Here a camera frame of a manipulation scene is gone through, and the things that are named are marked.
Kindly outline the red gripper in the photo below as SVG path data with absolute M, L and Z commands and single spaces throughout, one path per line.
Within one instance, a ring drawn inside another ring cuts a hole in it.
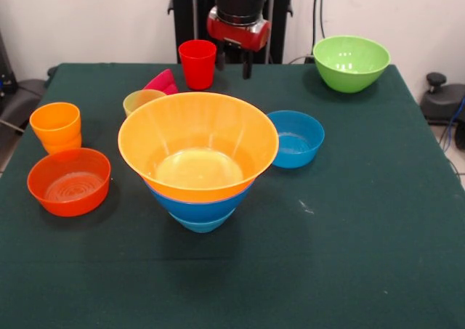
M 259 19 L 245 26 L 236 26 L 223 21 L 218 16 L 217 6 L 213 7 L 207 18 L 206 27 L 210 37 L 217 41 L 226 41 L 235 44 L 242 49 L 243 79 L 250 79 L 253 65 L 253 52 L 258 52 L 267 44 L 270 37 L 271 23 L 265 20 L 262 15 Z M 216 67 L 218 70 L 225 69 L 225 52 L 217 52 Z

